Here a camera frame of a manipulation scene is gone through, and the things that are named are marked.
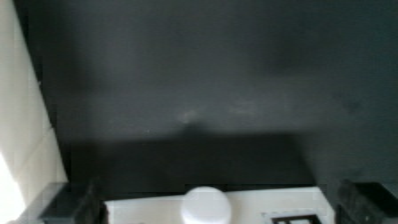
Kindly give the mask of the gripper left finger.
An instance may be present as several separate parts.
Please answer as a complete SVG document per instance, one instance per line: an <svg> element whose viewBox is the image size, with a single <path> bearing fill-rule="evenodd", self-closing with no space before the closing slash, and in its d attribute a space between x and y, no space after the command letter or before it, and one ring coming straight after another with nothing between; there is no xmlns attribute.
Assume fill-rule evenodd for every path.
<svg viewBox="0 0 398 224"><path fill-rule="evenodd" d="M44 224L106 224L106 206L92 183L63 186L38 219Z"/></svg>

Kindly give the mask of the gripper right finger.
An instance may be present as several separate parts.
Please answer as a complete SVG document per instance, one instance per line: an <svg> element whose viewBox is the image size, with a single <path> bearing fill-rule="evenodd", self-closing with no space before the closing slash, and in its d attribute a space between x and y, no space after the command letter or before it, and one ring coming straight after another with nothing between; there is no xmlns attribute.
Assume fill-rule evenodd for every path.
<svg viewBox="0 0 398 224"><path fill-rule="evenodd" d="M398 197L376 182L342 181L335 224L398 224Z"/></svg>

